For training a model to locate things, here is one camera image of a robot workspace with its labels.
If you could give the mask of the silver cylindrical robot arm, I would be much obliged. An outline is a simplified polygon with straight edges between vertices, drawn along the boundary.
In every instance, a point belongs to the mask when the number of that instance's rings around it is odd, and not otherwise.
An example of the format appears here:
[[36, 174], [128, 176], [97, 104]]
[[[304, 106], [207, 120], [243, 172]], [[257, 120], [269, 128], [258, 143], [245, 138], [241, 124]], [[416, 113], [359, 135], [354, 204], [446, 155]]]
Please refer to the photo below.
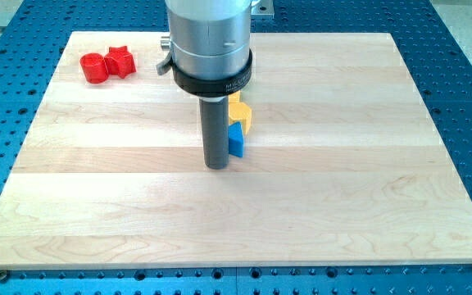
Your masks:
[[184, 91], [230, 95], [252, 77], [251, 0], [166, 0], [169, 53], [157, 74], [173, 72]]

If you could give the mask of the yellow block behind arm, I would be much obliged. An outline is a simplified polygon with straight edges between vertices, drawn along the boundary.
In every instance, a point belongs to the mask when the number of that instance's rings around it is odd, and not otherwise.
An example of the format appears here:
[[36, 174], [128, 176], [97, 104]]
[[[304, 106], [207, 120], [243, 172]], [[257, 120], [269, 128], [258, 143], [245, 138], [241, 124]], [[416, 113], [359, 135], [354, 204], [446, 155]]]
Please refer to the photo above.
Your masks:
[[237, 91], [237, 92], [235, 92], [235, 93], [231, 93], [231, 94], [228, 96], [229, 103], [237, 103], [237, 102], [240, 102], [240, 94], [241, 94], [240, 91]]

